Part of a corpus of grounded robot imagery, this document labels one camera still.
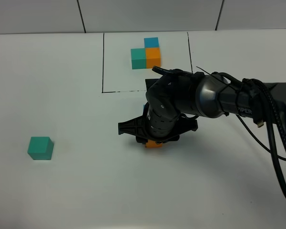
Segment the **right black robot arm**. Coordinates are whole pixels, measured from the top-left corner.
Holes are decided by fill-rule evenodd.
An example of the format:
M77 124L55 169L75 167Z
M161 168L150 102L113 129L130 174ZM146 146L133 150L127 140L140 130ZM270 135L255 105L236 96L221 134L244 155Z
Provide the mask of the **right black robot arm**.
M159 79L147 79L143 114L118 124L119 134L130 134L139 143L176 141L198 128L197 117L218 118L236 114L265 120L263 93L255 81L232 79L226 73L190 73L153 67Z

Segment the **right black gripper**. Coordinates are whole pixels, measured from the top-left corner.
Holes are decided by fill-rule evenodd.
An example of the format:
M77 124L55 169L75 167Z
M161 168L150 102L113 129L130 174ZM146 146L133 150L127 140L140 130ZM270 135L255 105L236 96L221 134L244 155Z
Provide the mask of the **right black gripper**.
M180 135L197 130L197 116L187 117L179 113L173 119L158 116L150 105L146 104L143 114L137 118L118 124L118 134L136 137L137 143L157 145L178 141Z

